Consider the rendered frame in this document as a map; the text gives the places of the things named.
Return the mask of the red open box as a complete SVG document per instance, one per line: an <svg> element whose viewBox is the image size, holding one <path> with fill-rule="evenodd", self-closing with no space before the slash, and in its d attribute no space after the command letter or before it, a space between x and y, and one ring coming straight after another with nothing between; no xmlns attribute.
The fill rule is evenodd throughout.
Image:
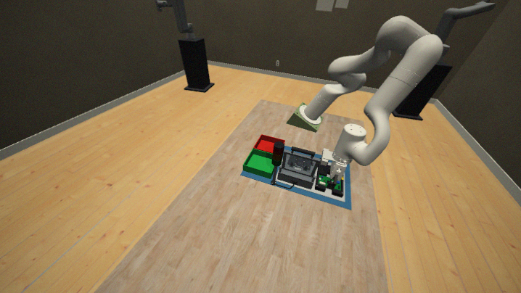
<svg viewBox="0 0 521 293"><path fill-rule="evenodd" d="M258 149L258 150L273 154L274 143L277 141L285 143L285 140L283 140L283 139L278 139L278 138L274 138L271 136L266 136L266 135L261 134L260 138L256 142L253 149Z"/></svg>

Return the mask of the green bin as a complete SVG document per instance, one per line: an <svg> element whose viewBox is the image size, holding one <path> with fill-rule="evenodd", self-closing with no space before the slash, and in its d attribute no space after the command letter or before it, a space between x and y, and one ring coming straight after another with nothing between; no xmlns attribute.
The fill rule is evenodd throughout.
<svg viewBox="0 0 521 293"><path fill-rule="evenodd" d="M243 164L243 171L271 179L274 172L272 153L252 149Z"/></svg>

